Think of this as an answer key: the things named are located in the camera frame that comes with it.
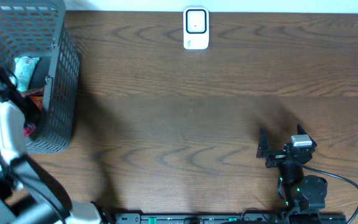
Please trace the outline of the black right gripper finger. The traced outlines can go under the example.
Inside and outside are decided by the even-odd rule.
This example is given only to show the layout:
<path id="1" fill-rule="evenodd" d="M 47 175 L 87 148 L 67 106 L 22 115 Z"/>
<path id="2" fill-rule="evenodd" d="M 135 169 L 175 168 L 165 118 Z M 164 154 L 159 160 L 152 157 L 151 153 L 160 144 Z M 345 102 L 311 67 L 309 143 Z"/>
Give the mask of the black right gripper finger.
<path id="1" fill-rule="evenodd" d="M 296 130 L 297 130 L 297 136 L 301 140 L 312 140 L 312 138 L 308 135 L 308 133 L 305 131 L 305 129 L 301 124 L 297 124 Z"/>
<path id="2" fill-rule="evenodd" d="M 259 129 L 259 143 L 257 147 L 256 158 L 266 158 L 270 154 L 270 146 L 267 135 L 263 128 Z"/>

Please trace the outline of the small orange box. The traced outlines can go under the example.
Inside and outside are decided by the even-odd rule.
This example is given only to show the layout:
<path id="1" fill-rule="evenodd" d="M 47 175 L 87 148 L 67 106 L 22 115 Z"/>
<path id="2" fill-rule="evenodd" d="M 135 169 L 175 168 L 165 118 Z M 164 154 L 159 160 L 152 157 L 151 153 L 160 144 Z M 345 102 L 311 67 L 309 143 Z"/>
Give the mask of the small orange box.
<path id="1" fill-rule="evenodd" d="M 43 100 L 42 96 L 31 96 L 30 99 L 35 103 L 40 111 L 43 110 Z"/>

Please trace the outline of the red purple rice packet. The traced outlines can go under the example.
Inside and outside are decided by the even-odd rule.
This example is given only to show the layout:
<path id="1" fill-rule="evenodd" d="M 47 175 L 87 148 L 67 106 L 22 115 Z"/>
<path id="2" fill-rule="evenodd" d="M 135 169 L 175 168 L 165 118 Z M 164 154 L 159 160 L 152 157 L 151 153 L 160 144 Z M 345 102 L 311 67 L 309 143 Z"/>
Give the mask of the red purple rice packet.
<path id="1" fill-rule="evenodd" d="M 24 123 L 24 136 L 29 137 L 36 130 L 36 125 L 34 123 Z"/>

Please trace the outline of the teal snack packet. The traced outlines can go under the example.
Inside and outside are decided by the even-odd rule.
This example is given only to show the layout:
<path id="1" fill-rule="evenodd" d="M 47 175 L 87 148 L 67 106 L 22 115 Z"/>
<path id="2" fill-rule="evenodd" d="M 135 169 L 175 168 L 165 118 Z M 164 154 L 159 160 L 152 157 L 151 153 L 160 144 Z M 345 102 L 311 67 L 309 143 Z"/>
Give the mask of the teal snack packet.
<path id="1" fill-rule="evenodd" d="M 14 59 L 14 74 L 9 78 L 14 86 L 16 86 L 17 91 L 22 92 L 29 89 L 32 75 L 39 60 L 39 57 L 17 57 Z"/>

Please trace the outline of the orange chocolate bar wrapper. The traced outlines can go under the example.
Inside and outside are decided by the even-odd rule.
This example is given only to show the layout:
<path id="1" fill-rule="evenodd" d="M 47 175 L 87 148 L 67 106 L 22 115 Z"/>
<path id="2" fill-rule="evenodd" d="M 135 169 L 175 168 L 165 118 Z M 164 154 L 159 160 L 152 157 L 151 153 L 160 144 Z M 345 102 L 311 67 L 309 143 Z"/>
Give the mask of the orange chocolate bar wrapper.
<path id="1" fill-rule="evenodd" d="M 27 97 L 27 96 L 43 96 L 44 95 L 45 88 L 34 88 L 27 91 L 22 91 L 21 96 Z"/>

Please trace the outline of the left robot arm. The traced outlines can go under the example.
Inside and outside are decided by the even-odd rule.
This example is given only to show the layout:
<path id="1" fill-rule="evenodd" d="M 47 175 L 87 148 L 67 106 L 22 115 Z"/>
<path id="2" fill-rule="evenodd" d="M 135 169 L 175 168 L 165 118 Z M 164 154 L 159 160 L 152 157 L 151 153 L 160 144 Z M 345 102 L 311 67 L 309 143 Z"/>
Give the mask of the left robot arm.
<path id="1" fill-rule="evenodd" d="M 40 110 L 0 68 L 0 223 L 110 223 L 93 202 L 72 201 L 63 186 L 27 153 L 24 125 Z"/>

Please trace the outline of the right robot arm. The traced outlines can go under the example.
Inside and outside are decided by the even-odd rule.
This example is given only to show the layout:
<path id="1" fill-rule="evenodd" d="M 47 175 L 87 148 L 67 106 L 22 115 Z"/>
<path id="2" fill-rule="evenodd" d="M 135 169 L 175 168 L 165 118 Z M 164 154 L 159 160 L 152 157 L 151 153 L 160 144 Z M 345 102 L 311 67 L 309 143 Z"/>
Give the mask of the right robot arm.
<path id="1" fill-rule="evenodd" d="M 256 157 L 265 159 L 267 168 L 279 171 L 278 194 L 287 205 L 277 215 L 281 223 L 321 223 L 319 211 L 326 205 L 328 183 L 322 177 L 303 172 L 316 146 L 301 125 L 281 150 L 271 149 L 265 131 L 259 131 Z"/>

